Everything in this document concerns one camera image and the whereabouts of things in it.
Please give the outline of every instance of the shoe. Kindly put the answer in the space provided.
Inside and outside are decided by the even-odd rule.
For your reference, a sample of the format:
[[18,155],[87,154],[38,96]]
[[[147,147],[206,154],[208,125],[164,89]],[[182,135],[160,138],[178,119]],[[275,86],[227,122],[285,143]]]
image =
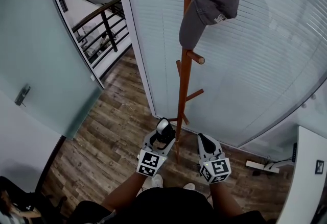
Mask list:
[[151,179],[152,188],[163,188],[164,187],[164,180],[160,174],[156,174]]
[[195,190],[195,184],[194,183],[187,183],[183,189],[189,189],[189,190]]

